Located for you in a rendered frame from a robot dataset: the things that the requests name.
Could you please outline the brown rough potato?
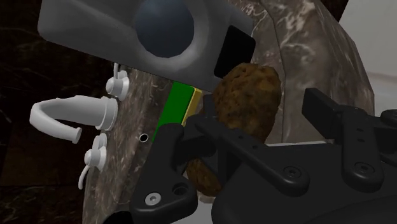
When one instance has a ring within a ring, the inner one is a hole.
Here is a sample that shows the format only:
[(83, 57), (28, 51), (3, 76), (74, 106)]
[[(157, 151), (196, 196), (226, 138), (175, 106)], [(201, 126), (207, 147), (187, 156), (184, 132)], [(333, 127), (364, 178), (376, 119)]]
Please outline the brown rough potato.
[(281, 81), (273, 67), (241, 63), (224, 76), (212, 99), (219, 122), (264, 143), (281, 103)]

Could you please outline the green and yellow sponge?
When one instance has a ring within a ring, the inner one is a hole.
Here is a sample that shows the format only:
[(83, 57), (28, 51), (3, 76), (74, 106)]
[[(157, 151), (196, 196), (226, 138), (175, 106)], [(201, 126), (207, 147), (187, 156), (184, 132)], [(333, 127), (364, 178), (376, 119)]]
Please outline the green and yellow sponge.
[(152, 141), (155, 140), (158, 128), (166, 123), (180, 123), (184, 125), (186, 119), (194, 114), (202, 97), (202, 91), (195, 87), (174, 82), (158, 121)]

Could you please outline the brown marble sink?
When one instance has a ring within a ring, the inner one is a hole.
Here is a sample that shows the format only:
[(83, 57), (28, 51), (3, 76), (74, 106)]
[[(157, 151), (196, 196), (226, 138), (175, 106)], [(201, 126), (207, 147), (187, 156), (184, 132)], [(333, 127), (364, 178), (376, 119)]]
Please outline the brown marble sink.
[[(373, 114), (373, 91), (354, 41), (321, 0), (227, 0), (253, 19), (253, 62), (273, 67), (282, 82), (282, 101), (268, 143), (319, 141), (321, 135), (302, 116), (303, 92), (316, 87), (340, 104)], [(171, 82), (129, 69), (130, 87), (119, 103), (108, 137), (102, 171), (86, 177), (82, 224), (102, 224), (126, 209), (168, 98)]]

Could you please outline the white faucet spout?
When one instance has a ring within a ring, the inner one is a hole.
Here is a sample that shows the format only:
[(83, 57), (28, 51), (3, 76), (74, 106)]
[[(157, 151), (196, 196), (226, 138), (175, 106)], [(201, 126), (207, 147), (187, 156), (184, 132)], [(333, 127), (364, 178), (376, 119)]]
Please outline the white faucet spout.
[(98, 130), (110, 130), (115, 124), (117, 114), (116, 99), (75, 95), (35, 103), (31, 108), (29, 122), (49, 136), (76, 144), (81, 136), (81, 128), (65, 125), (61, 123), (62, 120), (91, 125)]

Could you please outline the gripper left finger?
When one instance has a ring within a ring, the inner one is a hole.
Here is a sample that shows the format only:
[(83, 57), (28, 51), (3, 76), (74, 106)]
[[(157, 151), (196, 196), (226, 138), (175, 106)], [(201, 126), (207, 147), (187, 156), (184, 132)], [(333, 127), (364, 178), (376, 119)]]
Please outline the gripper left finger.
[(228, 181), (240, 164), (246, 164), (281, 193), (298, 197), (309, 188), (309, 174), (293, 165), (266, 158), (268, 146), (240, 129), (229, 129), (205, 115), (193, 115), (188, 123), (167, 123), (157, 130), (129, 211), (133, 224), (171, 224), (195, 212), (198, 206), (194, 184), (183, 177), (193, 158), (213, 157), (210, 166), (219, 179)]

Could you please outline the grey appliance with round window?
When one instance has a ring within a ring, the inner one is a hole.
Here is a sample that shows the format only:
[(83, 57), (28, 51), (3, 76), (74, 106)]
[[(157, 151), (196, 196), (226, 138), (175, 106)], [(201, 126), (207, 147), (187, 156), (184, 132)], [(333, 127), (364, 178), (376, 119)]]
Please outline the grey appliance with round window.
[(45, 40), (211, 92), (250, 62), (253, 20), (226, 0), (42, 0)]

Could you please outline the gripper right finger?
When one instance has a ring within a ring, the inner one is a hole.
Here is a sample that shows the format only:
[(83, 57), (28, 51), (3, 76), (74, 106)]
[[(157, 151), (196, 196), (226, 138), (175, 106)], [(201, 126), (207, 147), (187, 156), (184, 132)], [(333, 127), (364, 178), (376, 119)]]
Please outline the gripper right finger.
[(306, 88), (302, 115), (325, 138), (342, 147), (342, 177), (361, 192), (376, 192), (384, 182), (376, 132), (381, 141), (397, 134), (397, 109), (380, 117), (354, 106), (341, 105), (316, 88)]

